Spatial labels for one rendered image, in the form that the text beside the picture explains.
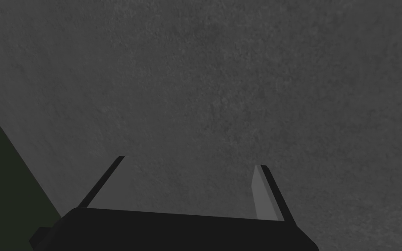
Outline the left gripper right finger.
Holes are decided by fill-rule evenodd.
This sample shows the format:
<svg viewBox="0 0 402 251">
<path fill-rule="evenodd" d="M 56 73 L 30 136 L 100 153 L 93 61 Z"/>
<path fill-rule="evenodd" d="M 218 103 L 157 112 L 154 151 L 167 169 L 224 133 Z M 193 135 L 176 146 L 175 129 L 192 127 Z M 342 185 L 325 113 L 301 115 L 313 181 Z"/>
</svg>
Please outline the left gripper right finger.
<svg viewBox="0 0 402 251">
<path fill-rule="evenodd" d="M 268 166 L 255 165 L 251 189 L 258 220 L 296 223 Z"/>
</svg>

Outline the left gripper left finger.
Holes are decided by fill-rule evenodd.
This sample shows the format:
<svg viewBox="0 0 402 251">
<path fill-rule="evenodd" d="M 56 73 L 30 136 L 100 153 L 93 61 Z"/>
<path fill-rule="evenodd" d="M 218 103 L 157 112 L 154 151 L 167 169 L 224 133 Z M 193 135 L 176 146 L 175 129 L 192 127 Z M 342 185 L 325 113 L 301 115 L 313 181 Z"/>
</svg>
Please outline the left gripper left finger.
<svg viewBox="0 0 402 251">
<path fill-rule="evenodd" d="M 78 204 L 79 208 L 129 210 L 133 169 L 129 157 L 119 156 Z"/>
</svg>

